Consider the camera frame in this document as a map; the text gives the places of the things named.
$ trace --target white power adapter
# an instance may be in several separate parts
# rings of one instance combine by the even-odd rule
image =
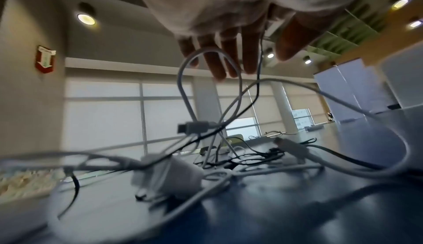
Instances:
[[[149,154],[141,159],[149,164],[159,159],[158,154]],[[131,184],[160,195],[186,198],[201,190],[204,170],[194,164],[171,156],[143,171],[135,171]]]

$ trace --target finger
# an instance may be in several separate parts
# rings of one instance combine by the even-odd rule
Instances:
[[[179,48],[181,49],[184,57],[189,56],[195,51],[193,39],[191,37],[177,37]],[[198,58],[195,58],[191,61],[192,67],[198,67]]]
[[[266,16],[263,15],[253,24],[241,28],[242,36],[242,63],[244,64],[244,71],[247,74],[253,74],[257,71],[257,64],[259,61],[259,41]]]
[[[228,55],[234,60],[236,63],[236,67],[241,72],[241,67],[239,67],[239,60],[238,60],[238,48],[237,48],[237,35],[238,35],[238,28],[231,28],[225,30],[220,33],[220,42],[222,45],[222,49],[228,53]],[[233,66],[229,63],[229,61],[225,58],[226,68],[228,69],[229,75],[232,78],[237,77],[237,72],[233,68]]]
[[[292,58],[329,29],[338,14],[338,10],[331,13],[295,14],[276,41],[277,58],[282,61]]]
[[[213,34],[199,36],[198,43],[200,44],[200,47],[202,48],[203,47],[217,47],[218,48],[217,44],[215,43],[215,37]],[[222,62],[220,61],[219,54],[215,52],[205,53],[204,59],[206,60],[208,68],[210,69],[215,79],[218,81],[223,81],[226,78],[226,71],[222,65]]]

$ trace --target red fire alarm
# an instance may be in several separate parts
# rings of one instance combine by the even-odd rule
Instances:
[[[56,51],[38,46],[35,67],[42,73],[49,73],[53,71],[54,58]]]

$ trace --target table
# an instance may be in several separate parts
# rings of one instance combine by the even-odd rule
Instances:
[[[423,107],[391,111],[380,117],[406,132],[413,150],[413,166],[423,169],[420,156]],[[393,133],[364,118],[288,137],[293,140],[317,137],[316,144],[384,166],[399,161],[404,153],[403,144]],[[325,159],[355,167],[332,155],[318,153]],[[142,226],[145,210],[135,202],[127,184],[129,178],[129,174],[122,174],[82,190],[81,198],[63,222],[81,235],[89,234],[88,237],[104,232],[125,234]],[[422,202],[423,183],[416,179],[373,180],[330,169],[247,177],[196,205],[146,243],[420,243]],[[166,208],[178,204],[175,200]],[[40,210],[40,206],[42,200],[30,209]],[[4,213],[0,209],[0,217],[7,217]],[[14,222],[0,218],[2,234],[16,231],[16,225],[28,223],[31,217],[34,215],[23,214]],[[31,243],[60,242],[43,237]]]

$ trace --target hand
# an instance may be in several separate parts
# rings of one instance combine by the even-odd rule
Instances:
[[[268,20],[286,19],[295,12],[275,45],[277,59],[287,60],[327,30],[343,6],[351,1],[144,0],[157,19],[175,34],[185,57],[195,50],[194,37],[200,47],[217,47],[215,35],[218,34],[222,49],[239,64],[237,35],[241,33],[242,62],[247,74],[257,70],[259,41]],[[226,71],[219,55],[207,53],[204,58],[215,79],[224,80]],[[225,64],[229,75],[236,77],[228,61]],[[198,66],[198,59],[191,65]]]

